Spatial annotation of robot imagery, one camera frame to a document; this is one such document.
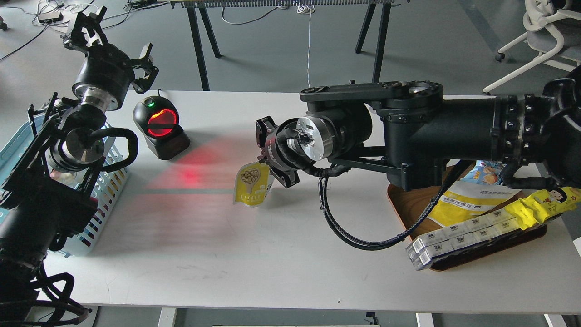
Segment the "black table leg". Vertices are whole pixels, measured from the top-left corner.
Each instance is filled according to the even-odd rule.
[[[210,91],[208,84],[208,73],[206,71],[206,62],[204,61],[204,52],[202,50],[202,42],[200,40],[200,30],[198,28],[198,20],[196,19],[195,8],[187,8],[189,28],[192,30],[193,47],[196,51],[196,60],[198,61],[198,69],[200,70],[200,79],[202,80],[202,90]]]
[[[385,37],[388,34],[389,14],[392,11],[392,4],[390,2],[384,3],[381,9],[381,21],[379,22],[379,36],[377,39],[377,50],[375,51],[375,64],[373,67],[372,82],[379,82],[379,75],[381,74],[381,64],[383,62],[383,50],[385,49]]]
[[[367,12],[365,13],[365,19],[363,20],[363,26],[361,26],[361,32],[359,33],[357,46],[355,47],[356,54],[361,53],[361,48],[363,47],[363,42],[365,42],[365,36],[367,35],[367,30],[369,30],[369,24],[371,23],[371,18],[373,17],[373,12],[375,11],[375,6],[375,3],[370,3],[367,6]]]
[[[212,25],[210,24],[210,18],[208,17],[208,11],[206,8],[198,8],[200,9],[200,16],[202,17],[202,21],[204,22],[204,27],[206,28],[206,32],[208,33],[208,38],[210,39],[210,45],[212,46],[212,50],[214,51],[214,56],[216,58],[221,58],[222,55],[220,54],[220,50],[218,49],[218,44],[216,43],[216,37],[214,36],[214,30],[212,30]]]

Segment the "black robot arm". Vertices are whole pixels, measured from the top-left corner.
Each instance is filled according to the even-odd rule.
[[[101,172],[129,165],[137,156],[137,136],[131,130],[104,127],[106,112],[123,104],[133,85],[144,93],[152,85],[157,68],[150,58],[151,43],[138,59],[130,59],[110,44],[100,22],[106,8],[82,12],[63,35],[65,48],[81,51],[85,61],[73,84],[77,99],[58,98],[57,93],[41,110],[31,105],[28,114],[34,139],[2,185],[0,206],[9,213],[0,225],[0,325],[78,324],[88,310],[70,298],[74,278],[68,273],[47,276],[43,260],[47,251],[61,250],[68,237],[82,232],[97,211],[91,197]],[[145,71],[136,79],[134,69]],[[43,115],[42,126],[34,115]],[[105,137],[128,140],[129,155],[105,164],[109,149]],[[72,189],[51,178],[51,169],[62,173],[84,171],[82,182]],[[54,283],[64,281],[59,290]],[[51,301],[37,301],[42,290]],[[47,322],[26,322],[33,306],[54,308]],[[61,321],[66,311],[78,317]]]
[[[385,173],[406,191],[441,185],[449,159],[504,162],[513,188],[581,187],[580,76],[577,68],[522,98],[444,100],[443,87],[429,81],[308,88],[300,93],[306,116],[256,122],[259,160],[285,187],[324,158]],[[363,145],[372,128],[365,104],[383,122],[383,146]],[[530,163],[543,163],[551,177],[514,178]]]

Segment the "table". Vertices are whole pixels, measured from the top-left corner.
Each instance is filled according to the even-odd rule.
[[[210,18],[206,11],[206,7],[241,7],[241,6],[293,6],[300,1],[294,0],[281,0],[281,1],[214,1],[214,0],[188,0],[188,1],[171,1],[171,7],[175,8],[175,5],[180,3],[183,8],[188,11],[189,28],[192,32],[192,42],[193,47],[196,52],[196,61],[198,63],[198,71],[200,73],[200,81],[202,82],[202,90],[210,91],[210,84],[208,82],[208,74],[206,70],[206,61],[204,59],[204,51],[202,49],[202,41],[200,40],[200,29],[198,26],[198,19],[196,18],[195,9],[197,8],[200,12],[200,17],[206,29],[208,35],[208,40],[210,41],[210,46],[214,53],[214,57],[222,58],[220,50],[218,49],[218,43],[216,42],[216,37],[214,36],[214,30],[210,23]],[[365,42],[365,37],[367,36],[367,31],[369,30],[369,25],[371,19],[373,18],[373,13],[375,12],[375,7],[377,3],[382,3],[381,17],[379,21],[379,32],[377,39],[377,46],[375,51],[375,60],[373,66],[373,75],[371,77],[372,82],[379,82],[379,75],[381,74],[381,66],[383,64],[383,51],[385,50],[385,38],[388,33],[389,15],[392,10],[391,1],[387,3],[384,0],[365,0],[365,1],[353,1],[353,0],[312,0],[304,2],[304,4],[312,5],[330,5],[330,4],[364,4],[367,3],[367,11],[365,12],[365,18],[363,20],[363,25],[361,26],[361,31],[359,33],[359,38],[357,39],[357,45],[355,47],[355,53],[360,54],[363,48],[363,43]]]
[[[69,272],[84,304],[179,308],[315,308],[411,312],[573,314],[581,311],[581,258],[560,220],[546,236],[447,272],[415,272],[407,242],[349,247],[319,210],[314,177],[275,184],[263,205],[232,204],[238,169],[256,160],[254,121],[306,111],[298,94],[171,91],[191,148],[160,161],[143,136],[131,176],[101,239],[86,257],[49,254],[48,273]],[[137,130],[130,91],[118,127]],[[372,140],[382,140],[374,116]],[[378,173],[329,182],[329,204],[356,236],[401,232]]]

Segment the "snack bag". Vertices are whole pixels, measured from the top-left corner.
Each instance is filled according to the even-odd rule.
[[[440,226],[450,226],[482,215],[518,192],[506,186],[459,180],[444,192],[428,218]]]
[[[461,180],[481,185],[501,185],[503,181],[500,172],[503,168],[501,162],[478,160],[476,166]]]
[[[243,166],[234,182],[234,204],[241,202],[248,207],[261,204],[272,186],[272,181],[268,165],[254,162]]]
[[[554,190],[539,190],[526,198],[518,199],[504,209],[517,218],[518,225],[525,230],[565,211],[577,208],[581,201],[581,190],[573,187],[557,187]]]

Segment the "red scanner light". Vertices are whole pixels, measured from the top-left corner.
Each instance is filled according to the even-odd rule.
[[[177,122],[178,116],[175,111],[162,109],[149,118],[147,132],[153,137],[163,137],[171,133]]]

